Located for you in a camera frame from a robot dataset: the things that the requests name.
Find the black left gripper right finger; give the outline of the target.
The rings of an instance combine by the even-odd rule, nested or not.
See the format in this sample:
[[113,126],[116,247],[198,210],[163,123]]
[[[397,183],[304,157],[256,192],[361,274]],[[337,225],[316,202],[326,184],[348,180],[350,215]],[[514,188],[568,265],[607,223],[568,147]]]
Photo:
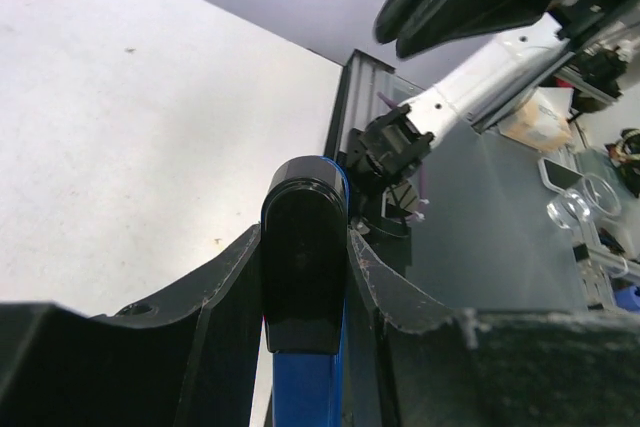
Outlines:
[[639,319],[451,309],[347,237],[358,426],[635,426]]

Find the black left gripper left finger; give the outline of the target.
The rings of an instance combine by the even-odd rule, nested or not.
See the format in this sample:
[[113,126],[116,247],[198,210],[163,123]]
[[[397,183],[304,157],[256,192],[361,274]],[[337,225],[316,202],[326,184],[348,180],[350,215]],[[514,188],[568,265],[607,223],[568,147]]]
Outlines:
[[245,426],[262,322],[260,229],[113,316],[1,307],[5,426]]

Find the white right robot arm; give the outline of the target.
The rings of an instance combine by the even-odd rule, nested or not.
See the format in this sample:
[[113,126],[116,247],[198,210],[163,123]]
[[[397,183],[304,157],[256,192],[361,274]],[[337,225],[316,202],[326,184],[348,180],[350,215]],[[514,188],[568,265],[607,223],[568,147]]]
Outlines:
[[540,83],[560,77],[617,98],[632,62],[639,0],[386,0],[375,40],[402,60],[477,36],[488,42],[442,80],[366,113],[347,99],[342,165],[356,214],[371,209],[461,120],[489,127]]

